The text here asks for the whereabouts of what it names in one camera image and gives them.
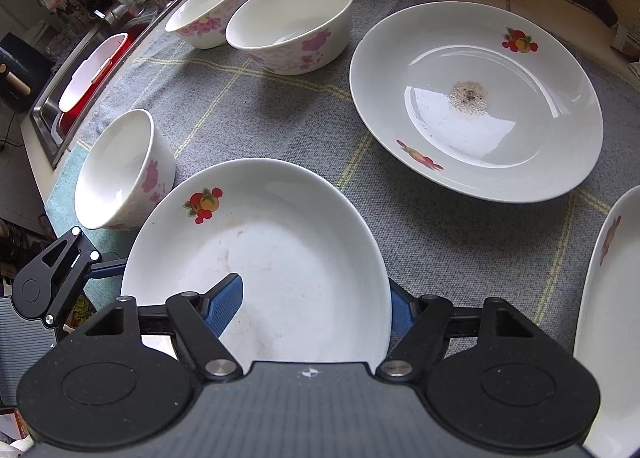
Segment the floral bowl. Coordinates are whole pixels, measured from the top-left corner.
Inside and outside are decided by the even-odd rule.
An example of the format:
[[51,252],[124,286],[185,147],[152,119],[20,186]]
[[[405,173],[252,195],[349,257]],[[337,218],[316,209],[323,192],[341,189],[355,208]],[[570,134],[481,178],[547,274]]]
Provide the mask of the floral bowl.
[[349,43],[352,2],[250,0],[229,21],[226,40],[270,72],[312,72]]
[[224,44],[231,16],[248,0],[187,0],[171,16],[164,30],[175,33],[194,48],[206,50]]
[[102,131],[76,184],[76,216],[86,229],[128,231],[145,222],[174,186],[175,158],[144,109]]

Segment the oval plate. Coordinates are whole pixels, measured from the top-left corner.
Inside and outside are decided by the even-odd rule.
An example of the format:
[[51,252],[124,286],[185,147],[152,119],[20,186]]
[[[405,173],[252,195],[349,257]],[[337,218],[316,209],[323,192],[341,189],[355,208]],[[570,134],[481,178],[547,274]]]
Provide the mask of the oval plate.
[[600,155],[600,104],[580,64],[542,28],[491,6],[435,2],[390,15],[356,48],[350,83],[391,154],[463,194],[548,200]]
[[386,356],[391,298],[378,245],[349,200],[311,171],[239,159],[181,183],[140,230],[122,293],[164,304],[231,272],[244,300],[220,340],[245,371],[258,360],[375,370]]
[[640,186],[607,216],[584,283],[574,356],[596,378],[600,411],[585,442],[594,455],[640,448]]

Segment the white plate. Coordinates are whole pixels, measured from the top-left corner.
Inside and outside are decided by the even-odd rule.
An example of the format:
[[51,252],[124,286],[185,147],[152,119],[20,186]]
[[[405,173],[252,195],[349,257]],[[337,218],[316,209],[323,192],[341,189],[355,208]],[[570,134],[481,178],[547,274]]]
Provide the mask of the white plate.
[[360,117],[391,154],[485,200],[559,196],[602,147],[600,104],[580,64],[542,28],[491,6],[390,15],[356,48],[350,81]]
[[593,249],[574,356],[596,378],[602,403],[586,440],[600,458],[640,448],[640,186],[613,206]]
[[230,272],[244,300],[220,340],[245,371],[256,360],[375,370],[386,356],[391,298],[378,245],[349,200],[311,171],[240,159],[181,183],[140,230],[122,293],[164,304]]

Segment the dirty plate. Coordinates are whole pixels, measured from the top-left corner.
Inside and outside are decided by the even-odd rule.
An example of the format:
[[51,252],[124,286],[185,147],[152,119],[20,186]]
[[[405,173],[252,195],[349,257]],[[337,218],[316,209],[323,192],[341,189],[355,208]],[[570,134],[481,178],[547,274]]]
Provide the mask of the dirty plate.
[[164,304],[230,272],[242,277],[244,300],[220,340],[245,371],[257,360],[375,370],[385,357],[391,300],[378,245],[354,206],[311,171],[240,159],[181,183],[140,230],[122,293]]
[[602,115],[575,58],[513,13],[421,4],[375,25],[351,61],[351,94],[373,136],[416,172],[497,202],[577,186],[602,147]]
[[593,249],[574,356],[596,378],[600,411],[585,442],[601,458],[640,448],[640,186],[613,206]]

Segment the stainless steel sink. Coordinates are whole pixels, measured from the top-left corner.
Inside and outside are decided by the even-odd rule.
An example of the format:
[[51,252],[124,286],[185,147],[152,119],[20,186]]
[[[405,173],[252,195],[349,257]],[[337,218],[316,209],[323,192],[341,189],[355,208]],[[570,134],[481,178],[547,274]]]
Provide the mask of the stainless steel sink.
[[[182,0],[169,0],[169,4],[159,12],[152,2],[145,3],[142,6],[142,12],[136,17],[130,18],[127,15],[121,18],[117,24],[108,24],[101,21],[95,25],[91,31],[80,41],[78,46],[69,55],[68,59],[60,66],[60,69],[49,81],[49,84],[40,94],[36,104],[31,109],[31,121],[35,126],[38,139],[47,154],[47,158],[52,167],[56,167],[62,158],[66,148],[69,146],[71,139],[74,137],[82,120],[86,117],[92,105],[98,99],[106,85],[109,83],[113,75],[118,71],[119,67],[129,58],[130,54],[144,40],[149,32],[171,12]],[[98,86],[97,91],[92,98],[84,106],[80,115],[69,129],[68,133],[63,134],[59,128],[60,116],[62,111],[58,107],[60,97],[68,83],[71,81],[73,74],[80,64],[86,60],[89,55],[109,37],[117,34],[128,32],[133,40],[133,44],[127,52],[118,60],[116,65],[111,69],[110,73],[103,79]]]

